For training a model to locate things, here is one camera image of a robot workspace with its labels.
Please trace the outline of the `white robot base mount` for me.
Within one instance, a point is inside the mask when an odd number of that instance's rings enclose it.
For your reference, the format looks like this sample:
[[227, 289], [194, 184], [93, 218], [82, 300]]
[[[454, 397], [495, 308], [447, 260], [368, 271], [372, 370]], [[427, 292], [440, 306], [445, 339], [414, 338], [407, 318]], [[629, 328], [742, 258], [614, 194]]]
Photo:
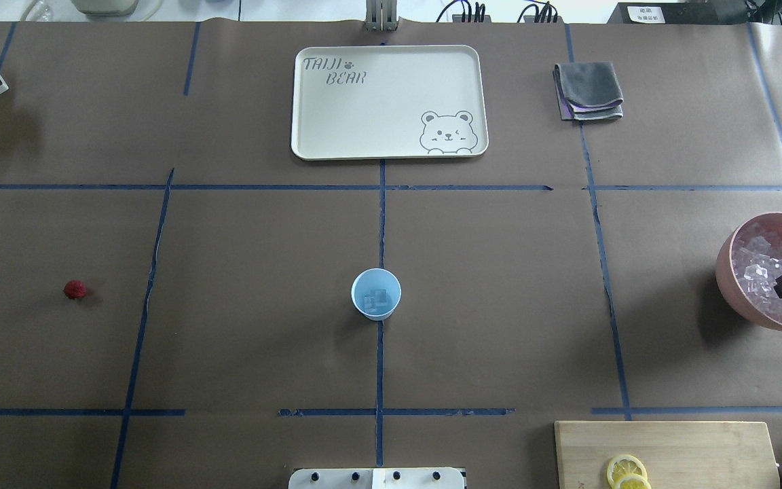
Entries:
[[455, 467], [307, 468], [292, 473], [288, 488], [466, 488]]

